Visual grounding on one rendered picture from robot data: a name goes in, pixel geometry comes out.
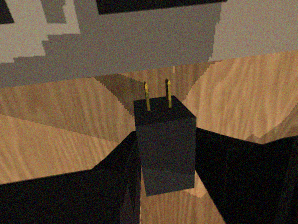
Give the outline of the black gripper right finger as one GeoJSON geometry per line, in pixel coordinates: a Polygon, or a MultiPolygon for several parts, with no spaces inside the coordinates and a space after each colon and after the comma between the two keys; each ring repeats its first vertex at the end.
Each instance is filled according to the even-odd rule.
{"type": "Polygon", "coordinates": [[[258,144],[196,127],[195,171],[225,224],[284,224],[298,135],[258,144]]]}

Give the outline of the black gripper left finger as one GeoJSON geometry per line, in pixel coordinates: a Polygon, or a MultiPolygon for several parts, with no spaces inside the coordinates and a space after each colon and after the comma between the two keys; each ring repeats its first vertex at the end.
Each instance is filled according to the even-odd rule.
{"type": "Polygon", "coordinates": [[[0,185],[0,224],[140,224],[136,131],[88,170],[0,185]]]}

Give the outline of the black two-prong charger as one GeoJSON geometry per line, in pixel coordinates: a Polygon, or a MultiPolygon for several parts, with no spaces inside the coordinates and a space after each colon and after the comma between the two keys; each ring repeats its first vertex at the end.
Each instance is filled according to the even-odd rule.
{"type": "Polygon", "coordinates": [[[174,95],[134,100],[135,129],[146,197],[195,187],[196,116],[174,95]]]}

